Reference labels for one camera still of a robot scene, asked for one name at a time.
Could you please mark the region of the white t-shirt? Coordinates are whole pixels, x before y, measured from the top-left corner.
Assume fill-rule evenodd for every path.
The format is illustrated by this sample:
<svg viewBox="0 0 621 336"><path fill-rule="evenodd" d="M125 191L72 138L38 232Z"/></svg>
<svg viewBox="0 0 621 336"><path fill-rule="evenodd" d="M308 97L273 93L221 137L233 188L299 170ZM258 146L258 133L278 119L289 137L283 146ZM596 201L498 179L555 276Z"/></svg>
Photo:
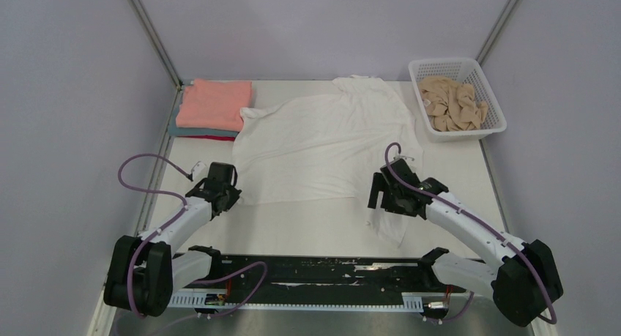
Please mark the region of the white t-shirt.
<svg viewBox="0 0 621 336"><path fill-rule="evenodd" d="M333 81L336 92L298 97L268 108L243 108L232 160L246 206L299 201L369 199L373 174L391 143L416 171L423 148L415 117L379 78Z"/></svg>

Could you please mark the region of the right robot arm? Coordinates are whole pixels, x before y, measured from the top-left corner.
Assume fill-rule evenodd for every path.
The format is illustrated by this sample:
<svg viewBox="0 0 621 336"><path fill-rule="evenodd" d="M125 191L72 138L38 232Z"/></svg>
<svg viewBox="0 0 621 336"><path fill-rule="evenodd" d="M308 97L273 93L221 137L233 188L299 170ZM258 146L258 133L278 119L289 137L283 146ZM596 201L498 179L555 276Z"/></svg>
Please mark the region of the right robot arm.
<svg viewBox="0 0 621 336"><path fill-rule="evenodd" d="M477 217L447 186L434 178L420 180L403 159L373 174L368 208L420 217L451 233L479 261L437 247L425 254L418 270L422 287L454 285L490 299L516 326L542 316L564 293L550 247L498 231Z"/></svg>

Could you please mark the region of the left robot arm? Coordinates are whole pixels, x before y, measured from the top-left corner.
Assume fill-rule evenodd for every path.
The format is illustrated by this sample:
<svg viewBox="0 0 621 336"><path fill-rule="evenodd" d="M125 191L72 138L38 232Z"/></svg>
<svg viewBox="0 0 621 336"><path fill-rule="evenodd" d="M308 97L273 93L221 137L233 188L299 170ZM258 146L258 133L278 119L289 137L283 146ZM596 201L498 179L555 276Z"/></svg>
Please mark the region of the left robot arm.
<svg viewBox="0 0 621 336"><path fill-rule="evenodd" d="M178 212L161 226L138 236L122 236L114 246L103 291L106 305L139 316L160 316L180 289L200 281L218 286L224 268L213 261L219 251L211 247L180 247L200 228L227 212L239 200L236 168L211 163L206 176L191 188Z"/></svg>

